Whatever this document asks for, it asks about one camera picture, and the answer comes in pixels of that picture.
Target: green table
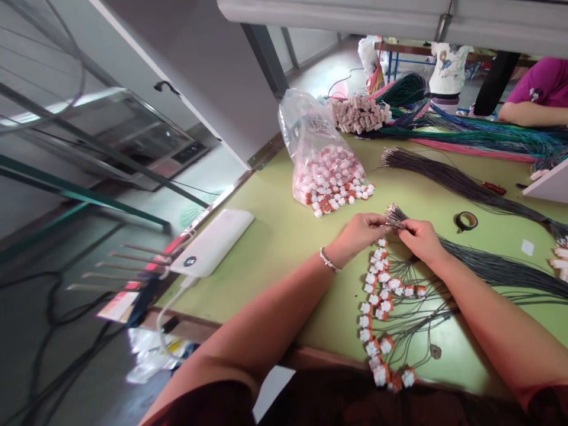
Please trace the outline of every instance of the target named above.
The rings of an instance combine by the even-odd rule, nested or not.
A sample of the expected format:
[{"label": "green table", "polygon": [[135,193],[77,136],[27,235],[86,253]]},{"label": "green table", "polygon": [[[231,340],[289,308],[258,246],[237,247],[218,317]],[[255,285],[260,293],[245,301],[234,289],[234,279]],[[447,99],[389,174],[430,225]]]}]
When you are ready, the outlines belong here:
[{"label": "green table", "polygon": [[[328,244],[355,213],[382,213],[390,203],[399,205],[411,218],[431,221],[438,233],[451,241],[516,257],[551,271],[546,260],[553,256],[554,241],[542,226],[523,218],[486,212],[417,173],[385,170],[380,157],[385,148],[399,145],[438,161],[449,163],[451,160],[465,173],[506,188],[507,198],[519,200],[555,220],[568,222],[567,205],[524,198],[521,190],[515,187],[516,183],[529,184],[529,164],[446,153],[406,141],[361,141],[351,135],[344,137],[362,161],[369,181],[376,185],[375,194],[368,201],[359,200],[353,206],[345,206],[316,219],[310,208],[293,199],[293,163],[288,153],[281,151],[221,206],[221,209],[248,210],[255,220],[216,271],[174,305],[176,315],[186,315],[185,318],[196,324],[209,326],[226,322],[246,303]],[[464,210],[474,213],[479,225],[473,231],[457,234],[453,217]],[[535,245],[532,257],[521,251],[523,239]],[[391,244],[390,249],[395,253],[405,250],[400,244]],[[356,318],[358,305],[366,296],[362,291],[363,279],[372,250],[370,247],[362,252],[337,276],[298,335],[300,346],[364,365],[366,353],[357,336]],[[171,286],[157,307],[163,306],[178,291],[182,279],[180,277]],[[568,308],[532,305],[525,309],[560,341],[568,343],[568,330],[558,321],[568,314]],[[274,318],[274,321],[286,321],[286,318]],[[408,359],[410,365],[424,356],[425,339],[426,333],[419,333],[413,339]],[[510,397],[460,315],[435,328],[431,340],[441,347],[442,356],[417,370],[421,379],[458,386],[474,393]]]}]

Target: table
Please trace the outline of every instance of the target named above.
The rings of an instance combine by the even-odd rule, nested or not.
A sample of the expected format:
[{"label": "table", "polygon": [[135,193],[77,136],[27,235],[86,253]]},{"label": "table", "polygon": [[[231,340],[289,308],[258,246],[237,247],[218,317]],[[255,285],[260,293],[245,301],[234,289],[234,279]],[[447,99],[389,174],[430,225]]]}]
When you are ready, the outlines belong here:
[{"label": "table", "polygon": [[[516,183],[530,182],[530,165],[440,153],[407,141],[361,141],[352,135],[344,135],[344,138],[362,161],[370,182],[376,184],[375,194],[366,202],[357,201],[353,206],[316,219],[309,208],[294,201],[293,163],[288,153],[281,151],[220,206],[248,210],[255,220],[216,271],[200,280],[174,305],[172,313],[182,320],[174,334],[203,342],[255,296],[328,244],[355,213],[383,212],[390,203],[398,204],[409,217],[430,220],[437,231],[451,241],[514,256],[551,271],[546,259],[551,257],[554,241],[542,226],[520,217],[491,214],[416,173],[380,168],[380,157],[385,148],[399,145],[438,161],[451,160],[464,172],[503,186],[508,190],[508,198],[522,198],[529,207],[568,222],[568,206],[523,198],[521,190],[515,187]],[[474,213],[479,225],[473,231],[457,234],[453,216],[464,210]],[[532,257],[521,251],[523,239],[534,243]],[[303,369],[341,364],[368,369],[364,362],[366,354],[357,336],[356,318],[359,303],[364,300],[363,277],[372,250],[369,248],[359,254],[337,276],[299,333],[295,346],[282,360],[283,365]],[[178,278],[158,300],[144,325],[155,328],[160,307],[178,291],[182,280]],[[568,330],[557,320],[568,314],[568,308],[532,305],[524,309],[568,344]],[[274,318],[274,321],[285,321],[285,318]],[[461,316],[434,329],[431,338],[441,347],[442,356],[417,370],[421,379],[448,383],[475,393],[510,397]],[[412,341],[410,365],[424,355],[425,339],[425,333],[421,333]]]},{"label": "table", "polygon": [[[380,49],[380,42],[375,42],[375,50]],[[479,68],[479,64],[483,62],[491,62],[493,58],[497,55],[497,52],[491,49],[484,49],[481,47],[474,47],[474,52],[471,52],[467,55],[468,62],[475,62],[472,73],[470,74],[470,79],[474,75],[475,71]],[[382,50],[389,52],[389,71],[387,75],[387,83],[391,82],[391,65],[392,65],[392,54],[393,52],[396,53],[395,58],[395,69],[394,69],[394,76],[393,78],[396,80],[396,73],[398,71],[398,63],[399,62],[410,62],[410,63],[418,63],[418,64],[430,64],[435,65],[434,63],[428,62],[419,62],[419,61],[411,61],[407,59],[399,59],[399,54],[401,53],[409,53],[415,55],[422,55],[422,56],[432,56],[432,47],[431,46],[424,46],[424,40],[410,40],[410,39],[395,39],[393,37],[388,37],[384,40]],[[525,57],[520,58],[517,65],[522,67],[531,67],[539,60],[539,57]]]}]

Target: white t-shirt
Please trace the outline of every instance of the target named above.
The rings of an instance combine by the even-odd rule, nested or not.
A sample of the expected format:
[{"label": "white t-shirt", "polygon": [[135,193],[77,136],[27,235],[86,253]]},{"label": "white t-shirt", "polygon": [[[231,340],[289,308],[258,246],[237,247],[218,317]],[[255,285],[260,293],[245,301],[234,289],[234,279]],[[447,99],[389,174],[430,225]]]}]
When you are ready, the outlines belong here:
[{"label": "white t-shirt", "polygon": [[465,81],[467,54],[473,47],[460,44],[432,43],[436,57],[434,74],[430,77],[430,92],[454,95],[461,92]]}]

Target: hand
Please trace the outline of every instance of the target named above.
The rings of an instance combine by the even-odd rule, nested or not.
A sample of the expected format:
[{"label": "hand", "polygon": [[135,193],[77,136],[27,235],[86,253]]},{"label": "hand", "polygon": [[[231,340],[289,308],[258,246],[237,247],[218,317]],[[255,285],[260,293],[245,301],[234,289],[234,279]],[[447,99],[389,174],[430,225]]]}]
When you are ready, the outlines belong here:
[{"label": "hand", "polygon": [[351,259],[374,241],[384,237],[391,229],[384,216],[375,213],[359,213],[353,216],[341,235],[324,251],[337,268],[342,269]]},{"label": "hand", "polygon": [[430,264],[448,255],[430,222],[405,220],[402,224],[407,230],[398,230],[398,236],[424,263]]}]

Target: silver bracelet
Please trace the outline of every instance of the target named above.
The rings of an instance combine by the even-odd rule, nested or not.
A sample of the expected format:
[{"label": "silver bracelet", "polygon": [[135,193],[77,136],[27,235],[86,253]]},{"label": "silver bracelet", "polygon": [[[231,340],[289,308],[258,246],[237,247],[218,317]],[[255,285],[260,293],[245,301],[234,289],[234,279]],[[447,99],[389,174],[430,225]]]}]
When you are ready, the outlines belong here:
[{"label": "silver bracelet", "polygon": [[341,269],[335,267],[335,265],[333,265],[333,263],[331,263],[330,260],[326,257],[323,247],[321,247],[320,250],[319,250],[319,256],[321,257],[321,259],[324,261],[324,263],[327,266],[329,266],[330,268],[333,269],[333,272],[338,273],[338,272],[341,271]]}]

